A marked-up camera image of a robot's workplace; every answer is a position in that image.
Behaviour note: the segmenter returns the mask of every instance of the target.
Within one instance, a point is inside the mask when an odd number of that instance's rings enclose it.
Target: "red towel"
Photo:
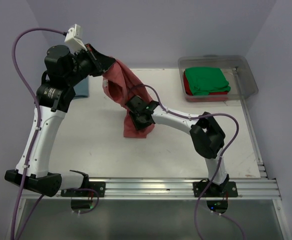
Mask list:
[[[141,99],[148,103],[153,100],[144,86],[135,88],[128,95],[130,89],[136,85],[143,84],[142,81],[119,60],[116,60],[114,65],[102,76],[104,77],[102,81],[104,93],[115,103],[120,104],[127,110],[127,114],[124,119],[124,137],[140,139],[146,138],[147,134],[154,129],[154,124],[137,131],[131,117],[129,116],[129,111],[125,106],[125,103],[133,95],[140,96]]]

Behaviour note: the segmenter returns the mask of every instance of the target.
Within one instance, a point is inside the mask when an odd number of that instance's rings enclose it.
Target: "purple wall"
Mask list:
[[[276,0],[27,1],[41,26],[79,24],[85,43],[145,68],[174,67],[184,56],[245,55]]]
[[[292,0],[277,0],[246,57],[259,88],[251,120],[292,231]]]
[[[34,104],[19,79],[11,58],[15,37],[38,23],[25,0],[0,0],[0,240],[11,218],[17,187],[4,181],[26,145],[34,114]],[[40,32],[25,36],[17,48],[21,71],[33,87],[39,86],[48,44]]]

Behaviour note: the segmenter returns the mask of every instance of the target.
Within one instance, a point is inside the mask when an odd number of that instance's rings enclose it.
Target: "plastic container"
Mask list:
[[[181,57],[178,60],[181,86],[188,102],[220,102],[227,100],[247,99],[258,93],[254,76],[248,62],[240,55]],[[187,68],[213,67],[220,68],[229,82],[231,90],[225,95],[192,96],[185,91],[183,75]]]

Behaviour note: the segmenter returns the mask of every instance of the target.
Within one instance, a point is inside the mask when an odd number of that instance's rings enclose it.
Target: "green cloth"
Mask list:
[[[222,70],[215,67],[190,67],[185,69],[189,88],[194,96],[216,92],[229,92],[231,87]]]

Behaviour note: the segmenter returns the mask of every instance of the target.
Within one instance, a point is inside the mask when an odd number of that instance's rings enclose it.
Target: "white tabletop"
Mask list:
[[[259,178],[250,134],[239,101],[187,102],[178,69],[133,69],[144,84],[154,87],[163,104],[185,113],[227,113],[239,122],[239,134],[224,154],[231,178]],[[146,139],[123,137],[126,110],[103,92],[102,77],[89,79],[90,97],[71,102],[59,128],[49,164],[50,172],[78,170],[90,177],[206,178],[204,159],[191,137],[168,126],[156,125]],[[227,143],[234,122],[216,117]]]

